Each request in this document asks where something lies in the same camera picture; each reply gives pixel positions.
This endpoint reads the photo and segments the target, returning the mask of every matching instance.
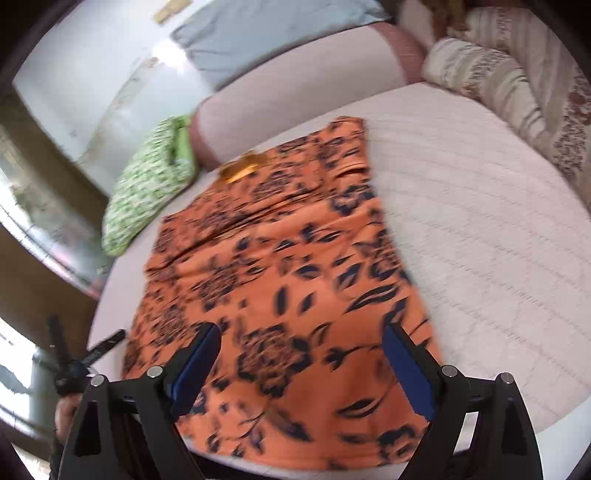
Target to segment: screw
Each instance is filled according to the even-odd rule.
[[[446,377],[453,378],[457,375],[457,368],[453,365],[443,365],[441,373]]]
[[[103,375],[95,375],[94,377],[92,377],[92,380],[90,380],[90,384],[93,387],[98,387],[99,385],[102,385],[104,381],[105,377]]]
[[[510,385],[515,381],[515,378],[513,378],[513,375],[511,375],[509,372],[503,372],[501,374],[501,380],[507,385]]]
[[[156,377],[159,377],[160,375],[162,375],[163,371],[164,371],[164,369],[160,365],[156,365],[154,367],[148,368],[148,371],[146,372],[146,374],[150,378],[156,378]]]

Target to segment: orange object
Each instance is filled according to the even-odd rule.
[[[292,469],[408,460],[426,423],[384,357],[382,325],[438,351],[369,182],[363,120],[266,155],[163,220],[124,376],[215,322],[222,351],[178,423],[197,450]]]

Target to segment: green patterned pillowcase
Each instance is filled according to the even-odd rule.
[[[121,174],[105,216],[103,249],[123,254],[148,225],[197,173],[189,143],[189,119],[176,116],[160,122]]]

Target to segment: pillow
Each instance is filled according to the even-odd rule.
[[[188,117],[160,122],[121,174],[103,217],[103,249],[123,254],[174,196],[196,173],[189,142]]]
[[[193,151],[214,169],[335,108],[421,81],[424,53],[386,22],[285,52],[207,98],[191,122]]]
[[[220,90],[291,48],[387,18],[377,0],[215,0],[171,37]]]
[[[484,104],[532,147],[547,153],[544,116],[525,72],[509,54],[445,38],[429,52],[423,78]]]
[[[475,8],[454,36],[523,66],[547,126],[545,156],[591,210],[591,85],[558,36],[524,8]]]

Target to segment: cloth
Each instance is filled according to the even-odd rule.
[[[178,424],[197,451],[291,469],[405,461],[426,423],[384,357],[384,322],[439,353],[369,183],[363,120],[267,156],[163,220],[124,377],[215,322],[220,356]]]
[[[218,91],[298,45],[388,18],[376,0],[216,0],[171,38]]]
[[[117,181],[103,217],[103,249],[117,257],[174,196],[197,167],[189,141],[189,118],[163,120],[149,134]]]

